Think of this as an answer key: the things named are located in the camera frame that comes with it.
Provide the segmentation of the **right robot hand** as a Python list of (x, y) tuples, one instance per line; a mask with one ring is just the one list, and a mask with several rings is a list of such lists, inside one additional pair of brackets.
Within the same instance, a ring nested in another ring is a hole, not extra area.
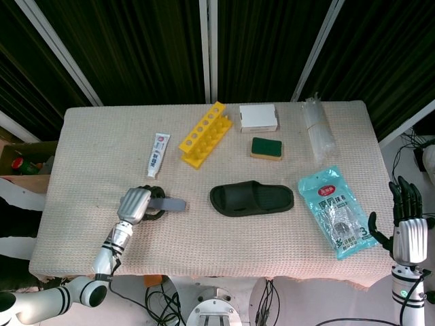
[(399, 176), (389, 182), (393, 195), (393, 235), (385, 236), (376, 226), (377, 214), (368, 218), (370, 235), (389, 252), (390, 257), (401, 266), (416, 266), (427, 259), (428, 231), (434, 227), (433, 218), (423, 217), (422, 197), (418, 188)]

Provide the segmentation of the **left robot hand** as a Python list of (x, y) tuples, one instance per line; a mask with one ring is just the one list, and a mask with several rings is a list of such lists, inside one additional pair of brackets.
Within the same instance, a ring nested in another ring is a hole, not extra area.
[(124, 197), (121, 198), (117, 215), (120, 221), (131, 225), (137, 225), (142, 221), (156, 221), (160, 219), (165, 210), (157, 209), (154, 214), (146, 213), (152, 200), (165, 199), (164, 190), (158, 186), (144, 185), (130, 188)]

